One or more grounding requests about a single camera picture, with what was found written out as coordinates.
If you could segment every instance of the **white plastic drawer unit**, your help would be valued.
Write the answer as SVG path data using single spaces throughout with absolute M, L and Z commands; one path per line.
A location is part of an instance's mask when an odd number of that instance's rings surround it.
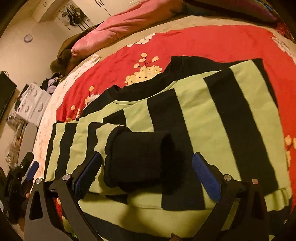
M 31 84 L 23 94 L 22 102 L 16 111 L 16 117 L 39 127 L 50 97 L 50 94 L 39 88 L 36 84 Z

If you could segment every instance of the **pink blanket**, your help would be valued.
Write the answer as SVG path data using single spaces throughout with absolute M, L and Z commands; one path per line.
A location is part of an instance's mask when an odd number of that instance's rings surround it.
M 76 58 L 86 58 L 116 40 L 183 11 L 182 0 L 142 0 L 136 6 L 108 18 L 72 48 Z

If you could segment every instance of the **blue gripper pad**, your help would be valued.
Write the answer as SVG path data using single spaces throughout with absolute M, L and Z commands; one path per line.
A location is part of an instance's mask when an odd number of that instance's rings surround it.
M 34 180 L 34 176 L 38 168 L 39 168 L 39 162 L 35 161 L 33 165 L 30 167 L 30 170 L 28 171 L 27 178 L 26 178 L 28 182 L 31 182 Z
M 221 199 L 220 183 L 199 155 L 198 153 L 193 154 L 193 168 L 209 197 L 215 202 L 219 202 Z
M 83 199 L 88 193 L 91 184 L 96 179 L 96 175 L 99 172 L 101 165 L 102 156 L 100 153 L 96 153 L 74 184 L 74 194 L 76 200 Z

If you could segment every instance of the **red bedsheet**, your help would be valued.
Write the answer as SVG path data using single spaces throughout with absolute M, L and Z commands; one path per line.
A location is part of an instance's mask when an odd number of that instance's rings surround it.
M 289 172 L 295 193 L 296 65 L 272 37 L 271 32 L 260 27 L 224 25 L 172 30 L 142 39 L 120 49 L 77 79 L 57 110 L 57 121 L 75 119 L 90 98 L 95 98 L 112 85 L 123 87 L 126 81 L 137 82 L 145 76 L 163 72 L 171 56 L 201 56 L 219 62 L 262 58 L 278 100 L 284 136 L 287 137 L 286 150 L 291 156 Z

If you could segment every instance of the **white bedding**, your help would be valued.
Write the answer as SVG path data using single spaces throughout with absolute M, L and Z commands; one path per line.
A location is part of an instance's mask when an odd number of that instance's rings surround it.
M 33 154 L 35 156 L 35 161 L 40 163 L 40 168 L 35 175 L 35 178 L 44 177 L 44 165 L 47 152 L 47 146 L 52 132 L 52 125 L 56 122 L 56 110 L 62 104 L 63 98 L 69 88 L 73 85 L 75 80 L 79 78 L 85 71 L 94 66 L 99 60 L 110 56 L 111 54 L 117 52 L 122 47 L 137 42 L 140 39 L 159 32 L 167 32 L 170 30 L 184 29 L 193 26 L 209 26 L 209 25 L 254 25 L 252 23 L 243 22 L 239 20 L 232 19 L 222 19 L 215 17 L 201 17 L 201 16 L 187 16 L 183 18 L 175 18 L 170 22 L 162 23 L 157 26 L 151 27 L 149 29 L 142 30 L 140 32 L 134 33 L 129 37 L 118 41 L 104 49 L 101 49 L 93 56 L 87 58 L 82 62 L 60 85 L 58 85 L 55 90 L 51 100 L 49 101 L 48 107 L 45 110 L 44 116 L 42 118 L 35 146 L 33 149 Z M 286 51 L 291 58 L 296 61 L 296 45 L 278 34 L 274 29 L 263 27 L 274 34 L 276 37 L 275 41 L 278 46 L 281 47 L 283 51 Z

